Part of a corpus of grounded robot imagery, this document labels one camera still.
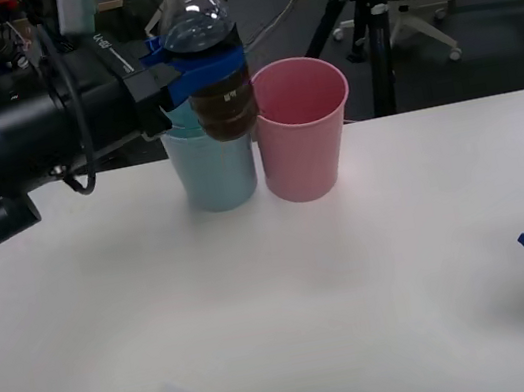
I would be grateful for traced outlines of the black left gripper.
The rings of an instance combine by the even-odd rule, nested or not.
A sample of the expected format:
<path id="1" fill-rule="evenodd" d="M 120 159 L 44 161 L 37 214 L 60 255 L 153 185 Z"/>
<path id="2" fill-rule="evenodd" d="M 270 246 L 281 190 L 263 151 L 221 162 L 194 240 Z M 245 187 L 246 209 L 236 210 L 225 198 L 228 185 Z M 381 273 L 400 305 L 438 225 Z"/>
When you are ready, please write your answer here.
<path id="1" fill-rule="evenodd" d="M 110 153 L 167 129 L 165 111 L 213 86 L 246 64 L 243 46 L 212 57 L 168 62 L 161 37 L 114 41 L 108 48 L 81 45 L 60 61 L 72 77 L 90 133 L 93 154 Z"/>

